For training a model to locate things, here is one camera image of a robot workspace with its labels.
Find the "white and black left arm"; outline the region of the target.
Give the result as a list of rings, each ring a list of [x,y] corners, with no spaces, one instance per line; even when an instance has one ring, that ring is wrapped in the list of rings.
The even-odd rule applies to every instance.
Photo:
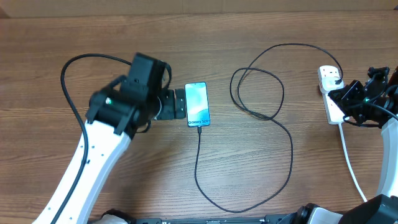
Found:
[[[65,84],[67,68],[88,54],[71,58],[62,68],[60,81],[82,134],[72,160],[52,198],[35,223],[87,223],[109,173],[128,149],[139,128],[153,120],[182,119],[184,91],[163,84],[171,75],[164,61],[137,53],[127,75],[121,75],[93,93],[82,119]]]

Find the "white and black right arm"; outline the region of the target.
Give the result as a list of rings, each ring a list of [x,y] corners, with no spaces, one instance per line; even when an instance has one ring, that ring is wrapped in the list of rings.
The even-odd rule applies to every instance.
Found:
[[[286,215],[279,223],[397,223],[397,73],[389,67],[370,67],[368,81],[345,85],[336,67],[318,69],[320,91],[330,124],[340,126],[354,119],[381,129],[383,158],[376,196],[344,213],[309,203]]]

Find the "blue Galaxy smartphone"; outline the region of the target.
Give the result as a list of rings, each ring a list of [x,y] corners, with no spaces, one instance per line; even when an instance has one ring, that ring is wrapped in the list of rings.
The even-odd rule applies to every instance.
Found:
[[[188,127],[209,126],[211,121],[206,83],[187,83],[185,98]]]

